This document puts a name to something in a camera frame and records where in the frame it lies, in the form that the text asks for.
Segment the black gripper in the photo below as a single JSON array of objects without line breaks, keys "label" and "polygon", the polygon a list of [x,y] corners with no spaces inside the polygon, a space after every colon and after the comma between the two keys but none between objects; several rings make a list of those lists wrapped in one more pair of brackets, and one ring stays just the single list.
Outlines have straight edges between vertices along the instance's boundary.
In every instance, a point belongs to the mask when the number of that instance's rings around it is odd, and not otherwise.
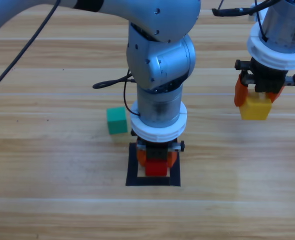
[{"label": "black gripper", "polygon": [[295,86],[295,74],[287,75],[288,70],[267,67],[253,57],[250,61],[237,59],[234,68],[240,71],[234,88],[234,104],[241,107],[248,96],[248,85],[255,85],[257,93],[266,93],[273,103],[282,93],[284,87]]},{"label": "black gripper", "polygon": [[131,130],[131,135],[137,137],[136,158],[141,166],[146,166],[147,160],[167,160],[167,167],[171,168],[176,162],[179,152],[185,151],[185,142],[177,138],[167,142],[151,142],[139,137]]}]

